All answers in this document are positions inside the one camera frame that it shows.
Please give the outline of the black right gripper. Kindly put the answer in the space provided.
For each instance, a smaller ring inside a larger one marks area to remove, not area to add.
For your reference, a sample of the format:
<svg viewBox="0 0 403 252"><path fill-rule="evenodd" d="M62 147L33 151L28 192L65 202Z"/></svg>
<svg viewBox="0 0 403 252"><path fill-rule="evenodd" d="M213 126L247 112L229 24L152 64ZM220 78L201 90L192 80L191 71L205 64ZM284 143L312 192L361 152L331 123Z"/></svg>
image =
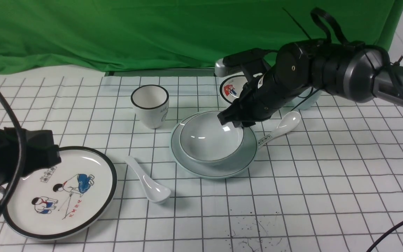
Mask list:
<svg viewBox="0 0 403 252"><path fill-rule="evenodd" d="M218 113L220 125L232 123L235 127L251 127L257 122L270 119L275 112L310 87L307 82L296 83L294 78L284 76L291 72L279 71L274 66L259 80L254 79L238 99Z"/></svg>

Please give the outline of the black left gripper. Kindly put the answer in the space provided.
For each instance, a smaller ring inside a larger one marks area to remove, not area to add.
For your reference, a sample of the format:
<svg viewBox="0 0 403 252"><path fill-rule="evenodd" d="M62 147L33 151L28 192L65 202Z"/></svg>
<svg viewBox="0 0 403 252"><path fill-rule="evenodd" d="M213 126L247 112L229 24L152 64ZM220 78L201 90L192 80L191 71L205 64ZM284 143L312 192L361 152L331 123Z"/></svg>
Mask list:
<svg viewBox="0 0 403 252"><path fill-rule="evenodd" d="M26 159L22 176L61 163L59 146L55 145L50 130L29 131L23 129L26 145ZM18 138L14 128L0 129L0 185L10 181L18 163Z"/></svg>

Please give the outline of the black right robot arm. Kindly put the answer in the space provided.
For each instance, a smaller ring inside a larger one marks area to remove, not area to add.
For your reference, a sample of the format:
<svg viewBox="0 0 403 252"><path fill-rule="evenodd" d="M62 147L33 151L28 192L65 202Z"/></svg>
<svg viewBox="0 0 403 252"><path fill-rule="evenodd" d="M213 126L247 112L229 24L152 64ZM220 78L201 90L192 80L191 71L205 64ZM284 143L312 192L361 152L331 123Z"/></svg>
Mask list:
<svg viewBox="0 0 403 252"><path fill-rule="evenodd" d="M325 39L292 42L276 50L273 66L264 60L269 53L253 48L217 61L217 76L241 72L247 79L239 98L219 113L222 125L250 127L266 121L308 88L355 103L379 98L403 107L403 66L391 63L379 46Z"/></svg>

